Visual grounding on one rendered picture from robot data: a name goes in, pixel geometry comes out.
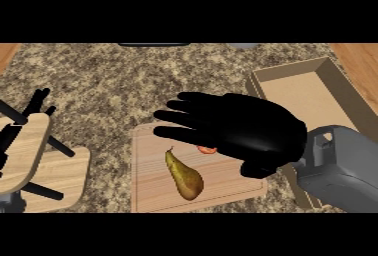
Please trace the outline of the pale wooden base board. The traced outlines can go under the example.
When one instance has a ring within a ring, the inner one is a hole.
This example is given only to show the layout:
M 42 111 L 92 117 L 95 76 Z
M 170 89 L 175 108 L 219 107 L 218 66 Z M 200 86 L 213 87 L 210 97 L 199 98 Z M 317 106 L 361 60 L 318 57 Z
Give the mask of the pale wooden base board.
M 61 151 L 43 154 L 39 169 L 32 182 L 60 191 L 63 200 L 55 200 L 23 191 L 27 201 L 26 212 L 41 213 L 72 207 L 80 200 L 85 190 L 91 165 L 91 151 L 86 147 L 73 149 L 76 155 L 69 157 Z

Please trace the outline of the pale wooden cutting board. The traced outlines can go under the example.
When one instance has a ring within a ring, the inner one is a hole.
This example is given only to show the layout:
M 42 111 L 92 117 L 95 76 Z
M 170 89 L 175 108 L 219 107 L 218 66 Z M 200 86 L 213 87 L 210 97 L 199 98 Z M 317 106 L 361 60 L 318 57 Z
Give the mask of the pale wooden cutting board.
M 241 160 L 219 153 L 204 154 L 199 148 L 154 135 L 156 122 L 132 131 L 132 211 L 135 213 L 188 212 L 268 193 L 265 179 L 246 178 L 240 174 Z M 179 194 L 166 164 L 166 151 L 173 149 L 179 160 L 193 167 L 204 179 L 200 196 L 188 201 Z

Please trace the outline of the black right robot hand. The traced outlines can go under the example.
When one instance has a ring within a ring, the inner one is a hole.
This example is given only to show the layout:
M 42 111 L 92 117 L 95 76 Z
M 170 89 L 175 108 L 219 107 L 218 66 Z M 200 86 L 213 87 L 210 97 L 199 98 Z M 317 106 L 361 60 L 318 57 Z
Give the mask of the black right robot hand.
M 179 127 L 159 126 L 154 134 L 243 160 L 244 177 L 263 179 L 300 160 L 306 123 L 277 103 L 235 93 L 181 92 L 168 107 L 170 111 L 157 110 L 154 117 Z

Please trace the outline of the open cardboard box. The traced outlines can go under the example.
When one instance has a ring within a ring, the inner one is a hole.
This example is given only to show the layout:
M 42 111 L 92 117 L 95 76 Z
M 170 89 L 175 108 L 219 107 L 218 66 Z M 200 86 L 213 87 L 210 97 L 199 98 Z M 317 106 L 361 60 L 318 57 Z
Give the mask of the open cardboard box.
M 283 105 L 308 125 L 340 125 L 362 133 L 378 143 L 378 115 L 337 64 L 328 57 L 284 64 L 252 72 L 249 93 Z M 293 163 L 283 167 L 297 204 L 320 208 L 325 204 L 297 184 Z

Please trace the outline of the dark flat appliance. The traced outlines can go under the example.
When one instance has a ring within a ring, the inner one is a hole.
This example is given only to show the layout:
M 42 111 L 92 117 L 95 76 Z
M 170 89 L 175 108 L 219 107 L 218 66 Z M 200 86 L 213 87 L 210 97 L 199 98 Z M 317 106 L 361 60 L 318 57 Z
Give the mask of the dark flat appliance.
M 191 43 L 119 43 L 123 47 L 182 47 Z

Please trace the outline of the pale wooden knife block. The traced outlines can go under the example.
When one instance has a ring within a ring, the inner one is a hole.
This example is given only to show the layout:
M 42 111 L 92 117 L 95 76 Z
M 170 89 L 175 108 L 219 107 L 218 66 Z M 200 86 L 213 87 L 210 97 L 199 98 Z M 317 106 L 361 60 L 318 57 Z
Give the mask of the pale wooden knife block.
M 8 160 L 0 170 L 0 194 L 18 191 L 32 181 L 51 134 L 51 117 L 45 113 L 29 116 L 20 134 L 7 150 Z

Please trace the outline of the brown-green pear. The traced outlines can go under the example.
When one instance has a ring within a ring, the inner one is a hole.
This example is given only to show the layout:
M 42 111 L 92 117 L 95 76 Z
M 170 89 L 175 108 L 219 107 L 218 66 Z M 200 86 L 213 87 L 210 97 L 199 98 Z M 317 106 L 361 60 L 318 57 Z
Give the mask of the brown-green pear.
M 204 179 L 200 172 L 187 166 L 173 154 L 173 149 L 166 151 L 166 164 L 172 173 L 181 196 L 193 201 L 204 190 Z

